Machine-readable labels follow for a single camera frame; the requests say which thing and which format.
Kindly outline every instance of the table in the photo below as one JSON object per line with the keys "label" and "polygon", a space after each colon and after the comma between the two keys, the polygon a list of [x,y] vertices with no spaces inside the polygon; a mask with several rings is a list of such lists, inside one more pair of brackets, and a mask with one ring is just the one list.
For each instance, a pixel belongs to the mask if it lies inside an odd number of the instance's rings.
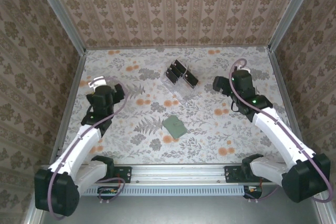
{"label": "table", "polygon": [[41,222],[41,224],[72,223],[321,224],[322,222],[312,200],[294,203],[281,189],[272,197],[257,204],[248,202],[242,197],[218,196],[127,196],[109,204],[100,204],[96,197],[82,197],[72,216],[56,221],[46,212]]}
{"label": "table", "polygon": [[[231,99],[212,90],[215,76],[228,77],[233,62],[246,58],[257,93],[264,94],[289,125],[266,47],[94,50],[87,51],[86,57],[63,150],[76,136],[89,107],[88,82],[112,76],[127,87],[129,100],[86,161],[103,155],[116,164],[240,163],[255,153],[281,160],[259,128],[231,111]],[[161,82],[175,59],[188,64],[200,81],[196,96],[184,105]],[[176,140],[162,126],[173,114],[188,129]]]}

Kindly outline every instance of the wallpaper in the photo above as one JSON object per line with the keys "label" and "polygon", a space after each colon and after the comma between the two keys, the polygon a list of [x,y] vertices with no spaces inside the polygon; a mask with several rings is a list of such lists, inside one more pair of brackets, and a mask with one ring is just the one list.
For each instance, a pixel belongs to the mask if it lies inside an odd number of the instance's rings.
{"label": "wallpaper", "polygon": [[[241,55],[248,61],[257,92],[268,97],[288,124],[266,47],[93,50],[86,53],[64,149],[75,138],[90,105],[86,99],[86,94],[92,92],[88,82],[103,75],[122,82],[129,100],[92,148],[87,161],[103,155],[118,164],[240,163],[255,153],[282,160],[258,127],[231,110],[231,98],[212,88],[214,78],[227,77]],[[189,65],[199,80],[195,90],[189,88],[185,93],[189,94],[186,101],[180,99],[181,91],[172,93],[164,85],[164,73],[175,59]],[[181,81],[175,86],[187,90]],[[115,110],[122,102],[115,105]],[[178,139],[162,126],[170,115],[176,115],[188,130]]]}
{"label": "wallpaper", "polygon": [[303,139],[336,182],[336,0],[304,0],[276,55]]}
{"label": "wallpaper", "polygon": [[267,45],[290,0],[61,0],[87,48]]}
{"label": "wallpaper", "polygon": [[0,0],[0,223],[20,223],[79,56],[47,0]]}

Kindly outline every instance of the orange dot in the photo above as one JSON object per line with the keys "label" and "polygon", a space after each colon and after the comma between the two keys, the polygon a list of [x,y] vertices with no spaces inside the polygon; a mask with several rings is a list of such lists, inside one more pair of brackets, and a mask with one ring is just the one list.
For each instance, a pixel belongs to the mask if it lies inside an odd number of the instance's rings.
{"label": "orange dot", "polygon": [[96,152],[96,147],[92,147],[92,149],[90,150],[90,153],[95,153]]}
{"label": "orange dot", "polygon": [[136,101],[137,105],[141,106],[144,104],[144,100],[143,99],[137,99]]}
{"label": "orange dot", "polygon": [[229,153],[230,153],[230,154],[234,154],[234,152],[235,152],[235,149],[232,148],[232,147],[230,147],[230,148],[229,148]]}
{"label": "orange dot", "polygon": [[215,115],[222,115],[221,109],[215,109]]}
{"label": "orange dot", "polygon": [[225,156],[227,154],[227,150],[224,147],[218,149],[218,153],[220,156]]}
{"label": "orange dot", "polygon": [[173,140],[173,138],[172,138],[171,136],[164,136],[164,137],[163,137],[163,142],[164,142],[165,144],[171,143],[172,140]]}
{"label": "orange dot", "polygon": [[79,82],[79,86],[80,86],[80,87],[84,87],[84,86],[86,86],[87,84],[89,84],[89,81],[81,80],[81,81]]}
{"label": "orange dot", "polygon": [[164,101],[163,105],[165,105],[166,107],[170,107],[172,105],[172,101],[166,100]]}

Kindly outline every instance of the floral tablecloth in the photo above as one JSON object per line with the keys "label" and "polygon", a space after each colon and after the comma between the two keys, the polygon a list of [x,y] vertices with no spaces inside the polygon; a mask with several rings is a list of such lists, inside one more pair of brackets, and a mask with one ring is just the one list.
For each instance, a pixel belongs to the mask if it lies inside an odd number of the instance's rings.
{"label": "floral tablecloth", "polygon": [[[86,57],[64,148],[76,136],[89,106],[86,94],[92,92],[90,80],[112,76],[129,93],[125,108],[114,117],[87,161],[104,155],[117,164],[239,163],[255,153],[281,160],[259,128],[231,111],[231,99],[212,90],[215,76],[227,77],[232,63],[244,57],[257,92],[274,104],[288,124],[265,47],[95,50],[87,51]],[[187,63],[200,81],[197,93],[185,105],[161,82],[169,62],[175,59]],[[176,115],[188,129],[176,140],[162,126],[170,115]]]}

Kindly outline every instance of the transparent box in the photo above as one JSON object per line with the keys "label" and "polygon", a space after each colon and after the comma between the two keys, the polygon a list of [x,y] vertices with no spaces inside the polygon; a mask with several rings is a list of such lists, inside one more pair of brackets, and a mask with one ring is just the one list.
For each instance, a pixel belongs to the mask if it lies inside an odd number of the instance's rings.
{"label": "transparent box", "polygon": [[[187,71],[191,72],[192,75],[197,78],[197,72],[193,71],[193,69],[190,69],[189,65],[186,65],[183,61],[178,60],[185,68],[186,71],[182,74],[181,77],[178,78],[178,80],[175,82],[175,84],[167,77],[167,69],[161,76],[161,82],[163,85],[174,95],[176,95],[176,98],[181,104],[186,104],[189,100],[193,99],[197,96],[199,91],[199,84],[197,84],[195,87],[192,87],[185,79],[187,78]],[[168,62],[167,68],[173,65],[175,61]]]}

